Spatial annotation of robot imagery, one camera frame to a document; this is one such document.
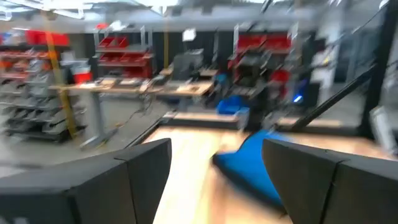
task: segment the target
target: black pole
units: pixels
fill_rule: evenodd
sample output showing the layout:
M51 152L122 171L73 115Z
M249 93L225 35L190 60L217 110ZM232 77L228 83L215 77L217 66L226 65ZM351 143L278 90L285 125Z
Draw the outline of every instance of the black pole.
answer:
M262 3L261 13L265 13L274 0L265 0Z
M358 127L360 135L373 138L369 112L377 107L381 98L382 84L386 76L387 63L389 60L394 34L398 20L398 0L387 2L383 10L384 22L379 31L379 44L375 50L374 67L371 69L371 80L369 82L366 101L363 109L361 124Z
M371 74L371 70L369 70L369 71L363 73L362 75L358 76L357 78L355 78L351 83L346 85L338 93L334 94L331 98L329 98L324 103L319 105L317 108L315 108L313 111L311 111L306 116L297 120L296 123L293 124L293 126L291 127L290 130L298 131L299 129L306 127L315 118L319 117L321 114L323 114L325 111L330 109L333 105L335 105L337 102L339 102L345 96L347 96L352 91L357 89L357 87L359 87L360 85L362 85L363 83L368 81L370 79L370 74Z

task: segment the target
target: gray shelving unit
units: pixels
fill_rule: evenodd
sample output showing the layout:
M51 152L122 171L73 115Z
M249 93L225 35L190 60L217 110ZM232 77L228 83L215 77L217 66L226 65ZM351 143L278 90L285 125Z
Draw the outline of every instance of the gray shelving unit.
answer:
M104 53L136 53L136 52L151 52L152 54L152 75L156 71L156 66L155 66L155 52L153 48L153 31L148 30L146 31L145 26L142 26L139 29L132 29L132 28L126 28L123 30L117 31L117 34L119 35L131 35L133 33L139 32L140 33L140 43L133 44L130 43L126 48L123 49L115 49L115 48L105 48L105 47L99 47L100 45L100 34L104 34L104 38L108 36L110 32L113 30L111 29L106 29L106 30L97 30L97 32L94 33L94 45L95 45L95 51L96 55L95 58L98 61L98 59L103 55ZM146 42L146 33L148 33L148 41ZM104 73L104 67L113 67L117 69L122 69L123 67L141 67L142 65L140 63L114 63L114 62L98 62L97 63L99 67L99 76L100 77L106 77L108 74Z
M66 114L56 90L49 86L55 84L52 70L42 70L41 60L32 59L25 71L0 73L0 106L7 116L5 133L23 134L31 138L63 141L69 137ZM77 130L84 128L80 117L84 107L74 106L78 96L68 96L74 114Z

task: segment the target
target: ceiling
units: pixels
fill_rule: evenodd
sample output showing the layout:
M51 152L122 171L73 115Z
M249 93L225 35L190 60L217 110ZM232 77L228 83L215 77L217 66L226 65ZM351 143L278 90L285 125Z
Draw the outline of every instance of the ceiling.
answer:
M51 0L0 0L0 11L12 12L12 18L7 22L0 22L0 31L12 27L27 27L30 29L43 29L47 22L40 15L37 6ZM162 0L162 4L169 5L167 10L156 11L151 7L158 0L56 0L60 2L57 7L59 13L54 21L50 21L52 29L58 32L94 32L99 22L120 20L123 23L136 24L137 27L145 25L149 29L164 30L168 24L169 30L179 30L186 27L197 29L233 29L237 23L263 21L270 29L287 29L296 21L302 21L303 29L312 29L317 25L319 16L325 11L333 9L339 0L274 0L275 3L266 11L260 13L262 3L257 0ZM380 0L341 0L347 1L352 6L355 15L364 18L372 16L378 10ZM65 6L82 4L84 15L79 18L78 11ZM211 7L210 14L204 14L203 8ZM173 14L175 9L181 9L180 14Z

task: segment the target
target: yellow pole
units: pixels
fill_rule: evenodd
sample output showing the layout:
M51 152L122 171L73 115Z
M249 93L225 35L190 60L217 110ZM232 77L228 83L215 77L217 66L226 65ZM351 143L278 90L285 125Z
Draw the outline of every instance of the yellow pole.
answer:
M53 72L54 72L54 76L55 76L55 82L58 85L63 85L64 81L62 78L62 74L58 65L58 57L57 57L57 53L55 51L55 47L54 47L54 41L50 32L50 24L48 22L47 17L44 14L44 11L42 11L42 15L46 18L45 19L45 26L46 26L46 32L45 32L45 37L47 39L47 45L49 47L49 56L50 56L50 60L51 60L51 64L52 64L52 68L53 68ZM68 100L68 95L67 95L67 91L66 90L60 90L59 91L60 94L60 99L61 99L61 103L62 103L62 108L65 111L66 114L66 122L67 122L67 127L70 133L70 136L72 137L72 139L75 139L77 136L77 130L76 130L76 125L75 125L75 120L73 117L73 112L70 108L70 104L69 104L69 100Z
M169 67L169 23L167 17L165 18L165 30L164 30L164 68Z

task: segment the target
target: table leg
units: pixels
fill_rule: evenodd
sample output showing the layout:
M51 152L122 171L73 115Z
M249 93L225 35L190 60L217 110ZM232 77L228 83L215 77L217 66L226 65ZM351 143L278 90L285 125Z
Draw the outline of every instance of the table leg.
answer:
M190 98L186 96L180 98L180 102L178 103L179 112L187 112L189 100Z
M87 140L80 147L96 147L102 142L109 140L118 131L117 128L105 131L103 110L101 108L100 93L90 92L90 98L93 106L93 125L95 126L96 136Z

